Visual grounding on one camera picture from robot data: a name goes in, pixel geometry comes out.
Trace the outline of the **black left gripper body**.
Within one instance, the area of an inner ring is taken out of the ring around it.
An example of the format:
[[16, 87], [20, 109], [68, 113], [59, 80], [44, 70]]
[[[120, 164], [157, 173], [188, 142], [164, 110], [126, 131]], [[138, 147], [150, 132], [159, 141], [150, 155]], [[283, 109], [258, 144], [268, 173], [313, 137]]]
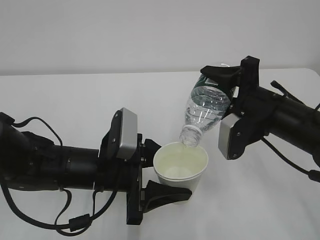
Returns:
[[143, 168], [148, 168], [150, 157], [147, 145], [143, 142], [143, 135], [137, 134], [136, 150], [128, 167], [128, 189], [126, 190], [126, 217], [143, 218], [146, 208], [146, 190], [143, 188]]

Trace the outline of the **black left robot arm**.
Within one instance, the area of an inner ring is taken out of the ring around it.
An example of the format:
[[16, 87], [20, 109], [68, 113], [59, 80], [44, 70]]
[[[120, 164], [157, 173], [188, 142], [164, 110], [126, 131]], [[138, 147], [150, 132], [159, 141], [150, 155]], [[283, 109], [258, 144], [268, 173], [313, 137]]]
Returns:
[[117, 191], [126, 194], [127, 223], [138, 225], [144, 213], [188, 200], [192, 191], [149, 180], [142, 170], [153, 166], [160, 146], [138, 133], [138, 117], [122, 108], [114, 114], [99, 149], [65, 146], [29, 131], [0, 115], [0, 169], [10, 189], [55, 191], [61, 188]]

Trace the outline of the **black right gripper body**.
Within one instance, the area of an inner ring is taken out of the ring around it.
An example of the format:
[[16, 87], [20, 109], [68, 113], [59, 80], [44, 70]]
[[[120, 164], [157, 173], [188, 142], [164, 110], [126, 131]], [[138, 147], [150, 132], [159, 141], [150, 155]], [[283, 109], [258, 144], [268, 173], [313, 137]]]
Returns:
[[239, 66], [230, 70], [228, 87], [238, 87], [237, 97], [233, 97], [228, 108], [230, 114], [238, 117], [270, 118], [277, 109], [273, 92], [260, 86], [260, 60], [248, 55]]

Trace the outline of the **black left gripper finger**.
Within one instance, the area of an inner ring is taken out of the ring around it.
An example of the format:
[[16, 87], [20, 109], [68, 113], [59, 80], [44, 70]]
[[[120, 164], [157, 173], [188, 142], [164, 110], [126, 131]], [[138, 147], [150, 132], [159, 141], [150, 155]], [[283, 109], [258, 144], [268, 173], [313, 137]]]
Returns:
[[142, 162], [143, 168], [150, 168], [154, 166], [153, 161], [155, 154], [161, 147], [161, 145], [157, 144], [152, 139], [145, 139], [142, 147], [142, 157], [144, 159]]
[[192, 191], [188, 188], [168, 186], [149, 180], [144, 188], [144, 212], [187, 201], [191, 196]]

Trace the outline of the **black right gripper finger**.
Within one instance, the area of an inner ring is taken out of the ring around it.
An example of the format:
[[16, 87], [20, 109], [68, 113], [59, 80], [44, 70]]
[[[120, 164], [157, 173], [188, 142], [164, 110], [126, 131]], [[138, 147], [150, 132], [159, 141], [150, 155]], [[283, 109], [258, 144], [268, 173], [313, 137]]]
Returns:
[[200, 70], [204, 76], [215, 81], [219, 87], [226, 90], [231, 90], [237, 86], [241, 71], [241, 66], [219, 67], [209, 65]]

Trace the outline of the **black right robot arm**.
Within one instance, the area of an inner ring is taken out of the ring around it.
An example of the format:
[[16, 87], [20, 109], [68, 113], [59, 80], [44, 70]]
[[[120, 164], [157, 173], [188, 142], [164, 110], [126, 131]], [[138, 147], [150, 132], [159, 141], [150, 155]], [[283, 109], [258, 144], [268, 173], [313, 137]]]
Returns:
[[320, 163], [320, 112], [289, 93], [275, 80], [275, 93], [259, 85], [258, 58], [247, 56], [239, 66], [205, 66], [201, 73], [231, 98], [219, 127], [218, 149], [227, 160], [273, 134], [312, 155]]

